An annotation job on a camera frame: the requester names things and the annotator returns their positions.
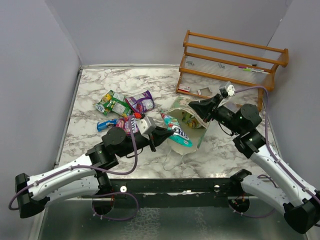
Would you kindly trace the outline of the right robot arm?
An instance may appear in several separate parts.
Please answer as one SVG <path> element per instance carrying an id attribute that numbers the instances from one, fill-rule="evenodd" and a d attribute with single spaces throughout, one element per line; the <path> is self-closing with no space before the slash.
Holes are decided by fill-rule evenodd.
<path id="1" fill-rule="evenodd" d="M 188 105 L 204 121 L 217 121 L 236 134 L 237 150 L 260 166 L 278 185 L 274 188 L 247 174 L 230 182 L 229 189 L 240 196 L 254 195 L 283 214 L 287 224 L 296 232 L 305 234 L 320 221 L 320 191 L 303 180 L 270 146 L 267 135 L 256 127 L 261 123 L 258 108 L 246 103 L 237 112 L 221 104 L 223 97 L 191 101 Z"/>

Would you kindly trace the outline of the green white paper bag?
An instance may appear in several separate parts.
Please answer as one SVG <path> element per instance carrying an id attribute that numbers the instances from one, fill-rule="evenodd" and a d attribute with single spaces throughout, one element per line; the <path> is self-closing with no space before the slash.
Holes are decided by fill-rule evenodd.
<path id="1" fill-rule="evenodd" d="M 204 122 L 193 110 L 189 103 L 190 99 L 178 97 L 169 110 L 161 112 L 163 126 L 174 131 L 166 143 L 169 152 L 165 157 L 162 167 L 165 171 L 171 171 L 185 159 L 198 152 L 209 123 Z"/>

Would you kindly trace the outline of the green yellow candy packet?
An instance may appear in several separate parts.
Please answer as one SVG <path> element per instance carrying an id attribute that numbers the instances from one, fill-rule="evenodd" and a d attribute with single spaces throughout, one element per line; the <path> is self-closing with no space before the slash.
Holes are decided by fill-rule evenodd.
<path id="1" fill-rule="evenodd" d="M 185 123 L 191 129 L 201 129 L 203 126 L 201 123 L 188 112 L 182 112 L 182 122 Z"/>

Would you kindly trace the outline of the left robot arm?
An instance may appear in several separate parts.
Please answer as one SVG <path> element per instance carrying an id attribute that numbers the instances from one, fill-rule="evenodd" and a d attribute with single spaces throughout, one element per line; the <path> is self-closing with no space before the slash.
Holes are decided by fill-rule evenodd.
<path id="1" fill-rule="evenodd" d="M 172 130 L 156 127 L 147 137 L 139 132 L 127 135 L 124 129 L 113 127 L 96 144 L 77 159 L 45 173 L 15 177 L 16 210 L 22 219 L 41 213 L 46 206 L 59 200 L 80 196 L 106 197 L 114 191 L 108 174 L 118 165 L 119 157 L 150 147 L 152 151 L 173 135 Z"/>

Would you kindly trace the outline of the yellow green snack packet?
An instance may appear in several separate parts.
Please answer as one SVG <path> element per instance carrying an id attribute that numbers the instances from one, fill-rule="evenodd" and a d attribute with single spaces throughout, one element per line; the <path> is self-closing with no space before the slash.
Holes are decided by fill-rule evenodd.
<path id="1" fill-rule="evenodd" d="M 95 109 L 102 113 L 104 116 L 107 116 L 114 107 L 114 93 L 115 92 L 113 90 L 108 91 L 98 103 L 94 104 Z"/>

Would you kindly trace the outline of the blue small snack packet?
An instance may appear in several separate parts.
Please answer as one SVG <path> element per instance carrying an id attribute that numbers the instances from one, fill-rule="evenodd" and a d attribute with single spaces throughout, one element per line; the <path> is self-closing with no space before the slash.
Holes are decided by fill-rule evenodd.
<path id="1" fill-rule="evenodd" d="M 118 122 L 117 119 L 107 120 L 105 122 L 98 122 L 96 129 L 98 132 L 102 132 L 103 130 L 107 129 L 108 127 L 116 126 L 117 122 Z"/>

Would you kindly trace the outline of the purple snack packet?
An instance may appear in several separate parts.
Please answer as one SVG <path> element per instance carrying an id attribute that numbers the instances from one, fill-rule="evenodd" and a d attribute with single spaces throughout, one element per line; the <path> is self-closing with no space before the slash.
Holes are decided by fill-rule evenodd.
<path id="1" fill-rule="evenodd" d="M 155 107 L 155 102 L 149 90 L 134 96 L 126 97 L 125 102 L 135 113 L 140 114 L 144 114 Z"/>

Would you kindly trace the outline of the purple Fox's candy packet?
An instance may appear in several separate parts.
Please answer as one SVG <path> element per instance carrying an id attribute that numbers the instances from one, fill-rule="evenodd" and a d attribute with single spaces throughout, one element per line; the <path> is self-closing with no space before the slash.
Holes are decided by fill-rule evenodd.
<path id="1" fill-rule="evenodd" d="M 141 118 L 140 116 L 136 116 L 134 114 L 127 117 L 122 117 L 117 120 L 117 123 L 115 126 L 123 129 L 125 134 L 127 136 L 130 136 L 131 132 L 133 132 L 134 134 L 139 132 L 137 120 L 140 118 Z"/>

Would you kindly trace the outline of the teal Fox's candy packet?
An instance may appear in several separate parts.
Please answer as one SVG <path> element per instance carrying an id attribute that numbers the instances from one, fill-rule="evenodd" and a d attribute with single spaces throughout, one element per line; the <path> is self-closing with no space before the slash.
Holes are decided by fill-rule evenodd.
<path id="1" fill-rule="evenodd" d="M 169 137 L 169 139 L 187 148 L 191 148 L 193 146 L 190 138 L 182 130 L 181 125 L 176 118 L 165 113 L 161 113 L 161 117 L 167 129 L 169 131 L 173 131 L 173 134 Z"/>

